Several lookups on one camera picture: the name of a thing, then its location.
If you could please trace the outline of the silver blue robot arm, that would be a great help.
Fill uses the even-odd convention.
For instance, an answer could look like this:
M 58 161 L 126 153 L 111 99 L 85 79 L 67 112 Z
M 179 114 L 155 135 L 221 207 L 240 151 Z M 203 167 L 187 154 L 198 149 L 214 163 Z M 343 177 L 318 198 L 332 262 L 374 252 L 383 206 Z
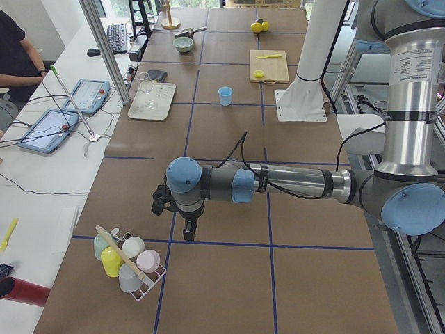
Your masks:
M 391 56 L 382 161 L 370 170 L 322 170 L 254 164 L 226 158 L 201 166 L 173 160 L 153 195 L 152 210 L 179 213 L 183 236 L 195 238 L 208 200 L 250 202 L 255 193 L 334 198 L 364 209 L 409 236 L 444 222 L 444 191 L 431 166 L 436 94 L 444 47 L 443 1 L 360 1 L 355 46 Z

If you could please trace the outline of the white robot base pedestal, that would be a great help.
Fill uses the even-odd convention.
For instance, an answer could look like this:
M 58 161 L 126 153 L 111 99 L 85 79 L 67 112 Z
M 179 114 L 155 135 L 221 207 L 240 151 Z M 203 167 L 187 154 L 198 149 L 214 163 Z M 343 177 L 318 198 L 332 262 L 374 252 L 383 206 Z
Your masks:
M 314 2 L 296 77 L 287 89 L 275 91 L 280 122 L 327 121 L 321 82 L 347 9 L 346 0 Z

